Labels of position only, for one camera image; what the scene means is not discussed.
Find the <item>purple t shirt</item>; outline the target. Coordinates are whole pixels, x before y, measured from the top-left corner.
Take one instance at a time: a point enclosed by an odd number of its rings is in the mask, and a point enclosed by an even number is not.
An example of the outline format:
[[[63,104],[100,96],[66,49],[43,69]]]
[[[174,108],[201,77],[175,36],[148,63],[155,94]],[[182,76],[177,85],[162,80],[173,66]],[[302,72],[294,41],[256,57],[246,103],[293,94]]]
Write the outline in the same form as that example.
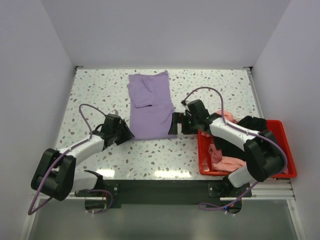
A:
[[[129,128],[136,141],[172,139],[169,135],[172,114],[169,74],[130,74],[127,84],[130,97]]]

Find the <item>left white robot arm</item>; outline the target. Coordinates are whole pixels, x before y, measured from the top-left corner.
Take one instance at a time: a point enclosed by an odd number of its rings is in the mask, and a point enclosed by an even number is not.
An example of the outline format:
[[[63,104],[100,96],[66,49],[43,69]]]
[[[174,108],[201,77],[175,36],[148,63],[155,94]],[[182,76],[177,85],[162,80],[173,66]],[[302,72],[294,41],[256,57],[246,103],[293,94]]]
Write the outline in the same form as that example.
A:
[[[31,188],[58,201],[63,201],[71,192],[82,190],[99,196],[104,184],[91,172],[90,176],[75,177],[76,166],[111,145],[123,144],[134,137],[125,120],[116,114],[107,114],[104,122],[91,129],[82,141],[70,147],[45,150],[31,180]]]

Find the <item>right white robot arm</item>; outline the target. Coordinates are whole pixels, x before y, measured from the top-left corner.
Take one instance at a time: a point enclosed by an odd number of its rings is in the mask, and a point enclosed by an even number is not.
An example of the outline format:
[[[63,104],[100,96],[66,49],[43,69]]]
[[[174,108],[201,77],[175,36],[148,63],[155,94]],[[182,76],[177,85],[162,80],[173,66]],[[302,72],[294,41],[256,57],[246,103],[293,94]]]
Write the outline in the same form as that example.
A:
[[[199,99],[182,103],[185,111],[172,113],[169,135],[177,135],[181,125],[184,135],[203,132],[233,144],[244,153],[246,165],[223,179],[222,189],[227,196],[233,197],[241,186],[251,181],[264,182],[287,168],[287,156],[272,132],[250,130],[228,121],[222,114],[210,114]]]

